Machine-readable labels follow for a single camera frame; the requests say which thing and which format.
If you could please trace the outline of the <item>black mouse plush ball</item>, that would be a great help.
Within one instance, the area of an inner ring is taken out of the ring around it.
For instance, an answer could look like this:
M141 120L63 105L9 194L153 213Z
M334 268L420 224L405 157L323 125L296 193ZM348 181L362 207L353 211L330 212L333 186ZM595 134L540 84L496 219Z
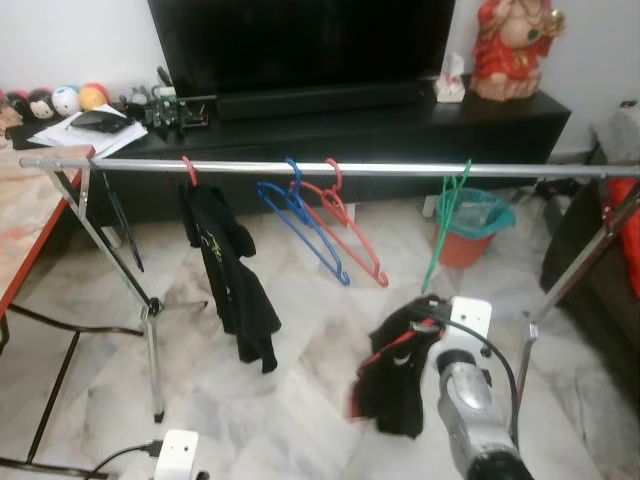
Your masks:
M46 88L36 88L27 96L29 113L33 119L49 120L58 116L55 106L52 105L52 91Z

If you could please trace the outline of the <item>marble top folding table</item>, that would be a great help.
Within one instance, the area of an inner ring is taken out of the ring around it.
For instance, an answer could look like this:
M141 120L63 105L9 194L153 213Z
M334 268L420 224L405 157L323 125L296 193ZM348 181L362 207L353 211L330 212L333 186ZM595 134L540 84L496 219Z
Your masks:
M65 349L58 378L52 384L44 413L38 422L26 457L23 460L8 458L0 454L0 468L32 472L32 474L58 475L67 479L101 480L104 475L90 470L70 466L50 465L35 460L52 407L58 402L70 361L76 356L78 344L84 333L91 333L87 326L60 323L28 308L14 305L14 298L22 288L29 270L35 265L38 253L49 238L60 215L67 209L63 193L58 192L58 183L50 182L40 170L31 170L19 165L23 157L36 157L45 150L15 151L12 147L0 147L0 358L15 346L10 325L14 320L33 320L70 334L70 344Z

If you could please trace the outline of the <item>green plastic clothes hanger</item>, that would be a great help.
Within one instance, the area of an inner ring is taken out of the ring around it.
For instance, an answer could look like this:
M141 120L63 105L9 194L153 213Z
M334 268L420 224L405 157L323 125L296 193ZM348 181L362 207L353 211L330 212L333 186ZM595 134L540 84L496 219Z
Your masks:
M454 211L456 211L458 193L460 193L461 188L465 187L471 168L472 161L468 159L460 174L449 175L449 177L444 177L442 180L442 192L440 192L438 198L436 198L434 207L434 218L436 220L435 242L433 252L431 252L428 270L426 270L420 285L421 293L428 293L430 291L430 284L433 282L435 271L440 265L440 260L442 260L445 239L447 239L453 214Z

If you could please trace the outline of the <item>white paper stack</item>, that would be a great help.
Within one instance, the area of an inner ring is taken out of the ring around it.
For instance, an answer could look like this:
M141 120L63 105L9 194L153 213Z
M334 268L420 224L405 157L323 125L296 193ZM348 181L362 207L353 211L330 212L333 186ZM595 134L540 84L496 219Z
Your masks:
M93 110L114 111L114 113L119 113L118 110L110 108L108 105ZM131 145L134 141L141 140L141 138L145 137L148 133L147 129L143 127L141 123L134 122L134 120L132 120L132 125L129 125L128 128L116 134L79 131L79 129L70 128L70 120L76 118L79 114L81 113L68 116L67 119L61 120L59 123L50 125L50 127L32 134L32 136L28 138L28 141L36 143L36 145L49 147L92 146L93 152L95 152L93 159L99 160L102 159L102 157L114 154L114 152L120 150L120 148Z

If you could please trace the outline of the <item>dark grey sofa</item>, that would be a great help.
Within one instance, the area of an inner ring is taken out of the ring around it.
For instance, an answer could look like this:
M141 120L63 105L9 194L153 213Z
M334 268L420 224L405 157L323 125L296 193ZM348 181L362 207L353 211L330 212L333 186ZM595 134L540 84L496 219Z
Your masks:
M540 323L573 285L588 275L605 253L616 251L618 236L635 223L639 193L635 186L640 166L590 166L595 175L577 177L579 187L567 193L570 200L553 224L547 251L541 260L540 305L530 312L531 323Z

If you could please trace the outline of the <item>black wallet pouch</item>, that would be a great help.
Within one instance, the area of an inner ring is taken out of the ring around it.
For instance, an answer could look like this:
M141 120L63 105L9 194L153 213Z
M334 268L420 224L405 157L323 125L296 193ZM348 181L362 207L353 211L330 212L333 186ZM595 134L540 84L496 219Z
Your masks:
M132 119L114 111L88 110L82 111L70 120L69 127L79 131L91 131L104 134L116 134L132 125Z

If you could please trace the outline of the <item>orange plush ball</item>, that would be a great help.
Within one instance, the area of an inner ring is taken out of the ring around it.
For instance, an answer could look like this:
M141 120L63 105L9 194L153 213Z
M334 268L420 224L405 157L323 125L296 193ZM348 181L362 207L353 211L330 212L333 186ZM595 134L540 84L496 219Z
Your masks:
M82 111L101 108L109 105L109 93L100 83L86 83L79 87L79 106Z

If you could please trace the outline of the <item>chrome clothes rack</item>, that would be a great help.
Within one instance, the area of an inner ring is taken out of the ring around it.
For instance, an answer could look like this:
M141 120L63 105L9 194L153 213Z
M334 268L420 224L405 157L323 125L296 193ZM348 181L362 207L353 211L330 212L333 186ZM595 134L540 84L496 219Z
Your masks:
M67 170L76 169L84 175L90 175L93 170L128 170L128 172L183 172L186 166L177 160L152 159L93 159L90 147L60 147L41 148L45 154L36 157L23 157L19 165L26 169L44 170L50 175L52 182L58 183L58 192L63 193L67 205L77 215L83 228L90 233L102 252L108 253L116 265L116 270L123 275L134 291L134 296L141 303L141 317L143 329L141 337L148 342L148 366L150 366L150 383L152 398L154 398L154 412L156 420L163 420L165 404L160 392L159 365L157 365L156 347L156 317L164 311L164 303L159 298L152 297L141 288L134 278L132 271L125 268L122 260L115 256L113 248L105 244L100 236L99 228L95 227L87 218L88 189L90 180L83 179L77 191L73 191L67 179ZM200 161L193 163L198 172L227 173L227 174L293 174L291 166L284 163L229 163L229 161ZM320 163L302 163L297 165L302 175L333 174L332 166ZM462 164L351 164L340 166L342 173L348 177L452 177L461 173ZM507 165L507 164L479 164L472 165L468 178L498 177L498 178L562 178L562 177L593 177L590 166L580 165ZM518 388L518 412L526 383L527 370L532 346L538 338L538 323L527 320L527 339L522 351L521 369L515 372L516 387Z

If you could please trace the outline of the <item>red gold figurine statue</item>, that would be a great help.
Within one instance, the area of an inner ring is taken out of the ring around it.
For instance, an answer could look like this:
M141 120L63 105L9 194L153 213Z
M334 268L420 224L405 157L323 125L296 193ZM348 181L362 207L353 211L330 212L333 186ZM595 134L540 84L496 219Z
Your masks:
M527 99L538 91L539 61L564 17L550 0L485 0L477 10L474 72L468 88L483 99Z

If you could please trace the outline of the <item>black flat television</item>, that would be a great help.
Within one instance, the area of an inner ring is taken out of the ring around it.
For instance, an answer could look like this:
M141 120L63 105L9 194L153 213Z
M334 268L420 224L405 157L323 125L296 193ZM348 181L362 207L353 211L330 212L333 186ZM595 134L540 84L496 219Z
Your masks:
M413 81L442 68L456 0L147 0L183 95Z

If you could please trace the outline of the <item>grey covered side table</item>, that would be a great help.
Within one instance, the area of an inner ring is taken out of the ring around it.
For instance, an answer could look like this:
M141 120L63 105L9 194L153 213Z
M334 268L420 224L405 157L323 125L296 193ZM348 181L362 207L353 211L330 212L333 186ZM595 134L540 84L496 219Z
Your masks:
M595 148L591 165L639 166L640 106L617 108L591 124Z

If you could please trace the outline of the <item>black printed t-shirt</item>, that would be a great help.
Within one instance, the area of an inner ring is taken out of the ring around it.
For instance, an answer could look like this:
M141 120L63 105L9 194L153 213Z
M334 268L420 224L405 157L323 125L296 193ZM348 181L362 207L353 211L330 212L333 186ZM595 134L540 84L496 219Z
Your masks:
M275 371L273 334L282 321L260 279L243 264L256 255L250 232L219 188L187 184L178 188L178 200L189 246L201 252L221 328L236 338L239 361L260 361L262 371Z

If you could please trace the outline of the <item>blue plastic clothes hanger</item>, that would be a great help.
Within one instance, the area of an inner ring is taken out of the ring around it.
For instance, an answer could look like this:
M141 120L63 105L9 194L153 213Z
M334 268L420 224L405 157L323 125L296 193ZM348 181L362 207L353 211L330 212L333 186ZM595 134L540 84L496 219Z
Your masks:
M342 261L332 242L332 236L323 229L323 224L307 210L307 204L300 193L302 172L293 157L285 157L285 163L292 168L294 183L288 189L270 182L257 183L257 195L275 212L280 220L293 230L297 238L306 244L321 265L342 285L349 285L351 279L344 270Z

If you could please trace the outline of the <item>black garment red trim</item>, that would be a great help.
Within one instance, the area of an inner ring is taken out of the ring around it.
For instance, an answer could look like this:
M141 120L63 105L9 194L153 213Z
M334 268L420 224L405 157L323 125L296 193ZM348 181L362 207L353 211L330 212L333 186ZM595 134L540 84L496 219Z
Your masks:
M369 419L380 433L416 438L422 431L421 380L429 349L439 339L419 332L419 298L397 308L369 334L349 393L351 419Z

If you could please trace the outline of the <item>black electronics cluster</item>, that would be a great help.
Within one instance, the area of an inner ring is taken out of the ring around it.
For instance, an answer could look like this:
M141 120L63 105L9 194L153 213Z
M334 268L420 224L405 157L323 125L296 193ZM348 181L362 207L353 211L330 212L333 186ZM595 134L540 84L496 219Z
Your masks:
M177 87L164 67L156 69L159 84L133 87L131 95L122 95L111 106L150 131L174 131L204 128L210 123L218 96L179 97Z

